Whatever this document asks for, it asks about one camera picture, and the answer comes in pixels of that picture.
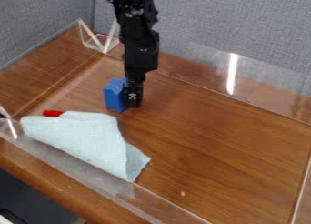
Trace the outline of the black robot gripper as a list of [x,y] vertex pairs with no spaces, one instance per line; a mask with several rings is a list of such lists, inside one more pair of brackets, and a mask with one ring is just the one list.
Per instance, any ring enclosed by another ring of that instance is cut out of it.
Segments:
[[123,103],[126,108],[142,106],[146,74],[158,69],[159,33],[155,0],[113,0],[119,39],[126,47],[126,77]]

